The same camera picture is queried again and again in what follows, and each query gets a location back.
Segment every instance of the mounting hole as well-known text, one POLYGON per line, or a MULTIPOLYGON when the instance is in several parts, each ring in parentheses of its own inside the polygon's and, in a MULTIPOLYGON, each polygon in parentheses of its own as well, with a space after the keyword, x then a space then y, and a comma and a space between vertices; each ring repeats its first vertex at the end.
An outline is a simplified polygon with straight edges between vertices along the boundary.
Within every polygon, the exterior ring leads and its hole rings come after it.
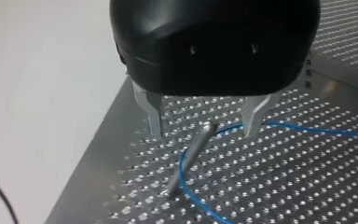
POLYGON ((190 55, 195 55, 197 53, 197 48, 192 44, 185 44, 185 51, 190 55))
POLYGON ((310 81, 305 81, 304 82, 304 87, 307 89, 311 89, 312 88, 312 84, 310 83, 310 81))

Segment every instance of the black cable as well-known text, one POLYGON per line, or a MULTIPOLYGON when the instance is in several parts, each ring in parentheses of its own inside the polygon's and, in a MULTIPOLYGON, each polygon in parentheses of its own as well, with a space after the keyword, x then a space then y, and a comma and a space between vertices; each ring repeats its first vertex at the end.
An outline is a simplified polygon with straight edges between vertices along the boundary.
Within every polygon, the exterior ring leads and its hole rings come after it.
POLYGON ((7 207, 7 210, 10 213, 11 218, 13 219, 13 223, 19 224, 19 221, 17 220, 16 213, 14 212, 14 209, 11 206, 10 201, 7 199, 7 197, 5 196, 5 193, 1 189, 0 189, 0 197, 1 197, 2 201, 4 201, 5 206, 7 207))

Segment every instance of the blue wire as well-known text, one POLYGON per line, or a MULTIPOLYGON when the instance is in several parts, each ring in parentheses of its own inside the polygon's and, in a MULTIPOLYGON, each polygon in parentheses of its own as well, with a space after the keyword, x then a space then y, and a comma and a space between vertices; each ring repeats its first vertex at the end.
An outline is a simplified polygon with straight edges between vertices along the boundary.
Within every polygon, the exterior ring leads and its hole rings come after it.
POLYGON ((335 134, 347 134, 347 135, 358 136, 358 133, 349 132, 349 131, 345 131, 345 130, 310 128, 310 127, 303 127, 303 126, 290 124, 290 123, 280 123, 278 121, 267 121, 267 125, 285 127, 285 128, 290 128, 290 129, 298 129, 298 130, 309 131, 309 132, 314 132, 314 133, 335 133, 335 134))
POLYGON ((185 159, 185 156, 186 156, 186 150, 182 153, 182 156, 179 160, 179 181, 180 181, 180 185, 182 186, 182 191, 188 195, 188 197, 193 201, 193 203, 195 203, 198 207, 200 207, 202 210, 204 210, 207 214, 210 214, 217 221, 224 223, 224 224, 233 224, 232 222, 220 217, 211 208, 209 208, 207 205, 202 203, 199 198, 197 198, 195 195, 190 193, 190 190, 188 190, 186 182, 185 182, 185 178, 184 178, 185 175, 183 174, 183 160, 185 159))
MULTIPOLYGON (((297 129, 297 130, 309 131, 309 132, 314 132, 314 133, 335 133, 335 134, 347 134, 347 135, 358 136, 358 133, 349 132, 349 131, 345 131, 345 130, 318 129, 318 128, 311 128, 311 127, 303 127, 303 126, 290 124, 290 123, 280 123, 278 121, 267 121, 266 124, 270 125, 270 126, 278 126, 278 127, 284 127, 284 128, 290 128, 290 129, 297 129)), ((224 129, 217 131, 214 135, 218 135, 220 133, 225 133, 227 131, 231 131, 233 129, 237 129, 240 127, 242 127, 242 124, 233 124, 231 126, 228 126, 224 129)), ((219 221, 220 223, 223 223, 223 224, 233 224, 231 221, 228 221, 228 220, 224 219, 223 217, 219 216, 211 208, 209 208, 206 204, 202 203, 198 197, 196 197, 195 195, 190 193, 190 190, 187 188, 187 184, 185 182, 185 175, 183 174, 183 161, 185 160, 186 152, 187 152, 187 150, 185 150, 182 153, 180 160, 179 160, 179 181, 180 181, 180 185, 182 187, 182 191, 186 195, 188 195, 188 197, 191 199, 191 201, 193 201, 193 203, 195 203, 199 208, 204 210, 207 214, 211 215, 211 217, 216 219, 216 221, 219 221)))

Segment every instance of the white wall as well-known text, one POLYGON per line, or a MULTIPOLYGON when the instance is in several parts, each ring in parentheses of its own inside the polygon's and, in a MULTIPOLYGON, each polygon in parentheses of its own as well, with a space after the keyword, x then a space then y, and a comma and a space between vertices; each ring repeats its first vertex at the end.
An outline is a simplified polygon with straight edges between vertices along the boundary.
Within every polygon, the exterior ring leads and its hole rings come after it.
POLYGON ((125 79, 108 5, 0 0, 0 185, 22 224, 46 220, 125 79))

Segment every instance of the metal rod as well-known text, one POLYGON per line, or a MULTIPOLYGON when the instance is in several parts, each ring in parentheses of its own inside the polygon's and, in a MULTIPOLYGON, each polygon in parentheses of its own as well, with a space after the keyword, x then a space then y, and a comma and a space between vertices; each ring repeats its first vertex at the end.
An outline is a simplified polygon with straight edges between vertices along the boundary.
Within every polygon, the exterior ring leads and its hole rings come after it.
MULTIPOLYGON (((194 137, 190 148, 187 150, 186 158, 183 162, 183 173, 184 175, 193 166, 196 159, 199 157, 203 149, 205 149, 211 137, 217 130, 217 125, 211 122, 204 123, 200 128, 200 131, 194 137)), ((179 187, 179 168, 176 169, 170 183, 163 191, 163 194, 168 198, 172 198, 179 187)))

